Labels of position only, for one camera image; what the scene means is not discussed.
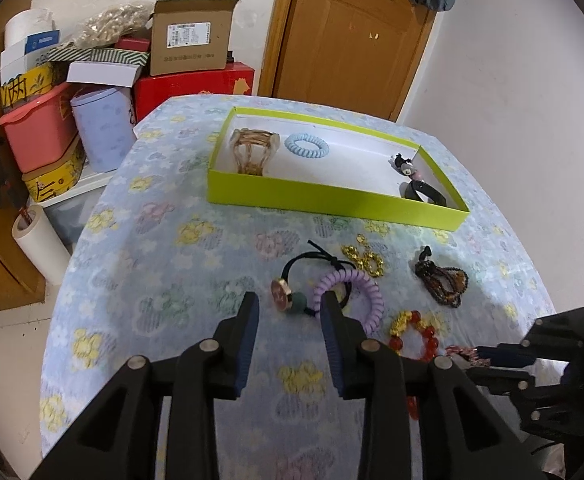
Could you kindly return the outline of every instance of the red bead bracelet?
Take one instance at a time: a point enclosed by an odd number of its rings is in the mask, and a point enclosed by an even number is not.
[[[390,342],[388,346],[400,355],[399,352],[403,348],[401,335],[408,329],[408,324],[411,324],[421,332],[423,337],[424,352],[419,361],[430,362],[438,354],[438,339],[435,337],[437,331],[433,326],[426,324],[421,319],[421,313],[417,310],[412,310],[411,312],[404,310],[396,316],[390,325]],[[416,397],[408,397],[408,411],[412,419],[419,420],[419,407]]]

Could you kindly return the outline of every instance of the light blue spiral hair tie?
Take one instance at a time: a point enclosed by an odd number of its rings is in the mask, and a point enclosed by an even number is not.
[[[299,140],[311,142],[312,144],[316,145],[318,150],[308,150],[307,148],[300,147],[297,144]],[[294,153],[294,155],[303,156],[305,158],[322,158],[329,153],[328,143],[320,137],[316,137],[310,134],[290,135],[285,140],[285,147]]]

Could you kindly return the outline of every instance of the plastic bag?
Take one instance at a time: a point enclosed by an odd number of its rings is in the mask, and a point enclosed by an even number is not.
[[[154,2],[131,2],[110,7],[86,20],[72,38],[77,48],[116,43],[118,38],[144,28],[154,10]]]

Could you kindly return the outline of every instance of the tile floor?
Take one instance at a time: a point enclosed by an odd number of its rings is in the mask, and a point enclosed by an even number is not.
[[[41,460],[38,391],[58,287],[44,303],[0,312],[0,449],[21,480]]]

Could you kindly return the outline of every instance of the light blue tablecloth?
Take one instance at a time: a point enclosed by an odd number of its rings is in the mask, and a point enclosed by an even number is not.
[[[207,161],[234,105],[289,110],[367,126],[425,146],[472,213],[454,233],[320,214],[213,205]],[[362,403],[331,386],[319,323],[277,312],[269,282],[316,241],[341,256],[341,244],[364,234],[383,255],[378,280],[387,341],[393,315],[419,310],[441,346],[517,342],[532,321],[554,312],[520,241],[472,175],[434,137],[353,112],[248,96],[170,99],[138,126],[140,134],[104,191],[79,240],[58,295],[41,379],[42,448],[46,453],[103,384],[133,354],[159,360],[211,336],[233,316],[243,293],[261,299],[261,322],[248,385],[237,402],[218,402],[223,480],[347,480],[357,475]],[[441,266],[462,267],[470,285],[457,310],[437,305],[412,272],[430,245]],[[290,282],[309,296],[330,270],[298,262]],[[355,291],[346,314],[365,315]],[[421,337],[404,337],[418,357]],[[540,382],[555,381],[537,364]],[[495,400],[512,427],[506,398]],[[419,444],[414,445],[419,453]],[[165,440],[159,443],[159,469]],[[421,467],[415,466],[416,478]]]

